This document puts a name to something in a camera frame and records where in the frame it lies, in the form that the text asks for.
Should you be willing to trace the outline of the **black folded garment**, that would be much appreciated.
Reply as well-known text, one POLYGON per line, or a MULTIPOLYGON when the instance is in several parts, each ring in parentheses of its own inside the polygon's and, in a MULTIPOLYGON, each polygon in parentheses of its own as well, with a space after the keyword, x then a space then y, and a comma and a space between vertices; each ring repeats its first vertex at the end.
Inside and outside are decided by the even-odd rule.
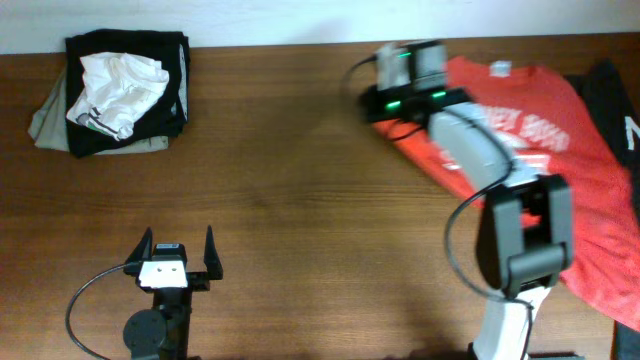
POLYGON ((66 107, 70 108, 84 89, 80 58, 101 52, 140 55, 161 62, 169 81, 158 102, 136 121, 133 134, 118 141, 85 126, 66 122, 69 151, 81 158, 115 150, 155 136, 176 137, 188 122, 189 39, 180 31, 99 29, 69 37, 66 45, 66 107))

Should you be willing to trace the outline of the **orange soccer t-shirt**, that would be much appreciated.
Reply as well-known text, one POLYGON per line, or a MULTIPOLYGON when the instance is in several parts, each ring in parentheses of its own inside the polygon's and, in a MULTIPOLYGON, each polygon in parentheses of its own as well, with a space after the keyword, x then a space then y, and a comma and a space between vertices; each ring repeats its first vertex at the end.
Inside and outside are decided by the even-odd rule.
POLYGON ((609 151, 582 99, 564 76, 544 66, 512 68, 456 57, 449 83, 480 103, 489 126, 517 155, 545 174, 560 174, 573 195, 575 260, 561 275, 581 300, 634 325, 639 232, 627 202, 625 170, 609 151))

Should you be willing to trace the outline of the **grey folded garment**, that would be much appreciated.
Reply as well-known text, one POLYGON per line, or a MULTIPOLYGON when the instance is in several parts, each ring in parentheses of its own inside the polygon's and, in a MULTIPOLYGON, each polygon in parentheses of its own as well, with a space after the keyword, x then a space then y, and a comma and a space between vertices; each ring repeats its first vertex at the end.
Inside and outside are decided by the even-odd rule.
MULTIPOLYGON (((33 116, 28 134, 41 149, 69 151, 66 133, 66 68, 58 76, 48 98, 33 116)), ((151 153, 169 148, 169 138, 156 136, 136 141, 122 148, 104 150, 98 155, 151 153)))

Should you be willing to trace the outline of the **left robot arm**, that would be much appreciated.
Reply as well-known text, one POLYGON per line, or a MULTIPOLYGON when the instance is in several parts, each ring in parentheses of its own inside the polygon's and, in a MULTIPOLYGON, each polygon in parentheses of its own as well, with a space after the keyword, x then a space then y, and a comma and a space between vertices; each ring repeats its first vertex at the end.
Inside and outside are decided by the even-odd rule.
POLYGON ((208 292, 213 281, 224 277, 215 247, 214 233, 207 228, 203 271, 189 271, 186 248, 180 243, 153 242, 147 229, 125 261, 124 273, 136 286, 153 296, 152 305, 127 320, 123 342, 137 360, 187 359, 195 293, 208 292))

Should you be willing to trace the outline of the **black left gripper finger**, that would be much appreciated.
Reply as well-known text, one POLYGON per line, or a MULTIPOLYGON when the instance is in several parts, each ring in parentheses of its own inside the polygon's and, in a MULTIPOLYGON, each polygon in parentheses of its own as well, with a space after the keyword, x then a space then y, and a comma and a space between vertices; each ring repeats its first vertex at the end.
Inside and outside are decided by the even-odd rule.
POLYGON ((141 265, 144 261, 148 261, 151 258, 153 245, 153 233, 152 229, 148 227, 141 240, 132 250, 130 255, 126 259, 127 265, 141 265))
POLYGON ((215 247, 213 229, 207 226, 203 262, 209 278, 222 278, 223 267, 215 247))

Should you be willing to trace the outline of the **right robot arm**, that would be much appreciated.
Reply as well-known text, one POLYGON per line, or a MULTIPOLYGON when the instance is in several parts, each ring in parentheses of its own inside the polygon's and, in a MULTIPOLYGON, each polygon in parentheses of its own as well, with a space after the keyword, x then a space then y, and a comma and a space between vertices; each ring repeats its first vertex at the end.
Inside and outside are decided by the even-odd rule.
POLYGON ((471 195, 449 216, 443 236, 452 270, 486 301, 467 358, 529 358, 536 315, 574 260, 568 183, 519 159, 490 128, 486 112, 470 93, 448 86, 447 52, 441 41, 388 43, 369 59, 377 76, 361 97, 369 121, 397 119, 417 125, 449 153, 472 185, 471 195), (455 221, 477 200, 483 208, 476 261, 485 288, 464 274, 452 244, 455 221))

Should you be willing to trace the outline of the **black t-shirt at right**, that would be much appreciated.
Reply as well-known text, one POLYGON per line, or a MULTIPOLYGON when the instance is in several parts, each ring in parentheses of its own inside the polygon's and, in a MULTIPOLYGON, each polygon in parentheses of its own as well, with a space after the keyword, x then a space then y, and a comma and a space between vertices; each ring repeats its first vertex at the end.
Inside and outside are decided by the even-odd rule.
MULTIPOLYGON (((627 202, 639 232, 639 115, 622 77, 614 63, 605 59, 586 73, 564 78, 582 99, 609 151, 629 173, 631 195, 627 202)), ((633 326, 631 319, 615 321, 612 359, 639 359, 639 279, 634 281, 631 290, 637 290, 636 299, 629 301, 637 315, 633 315, 633 326)))

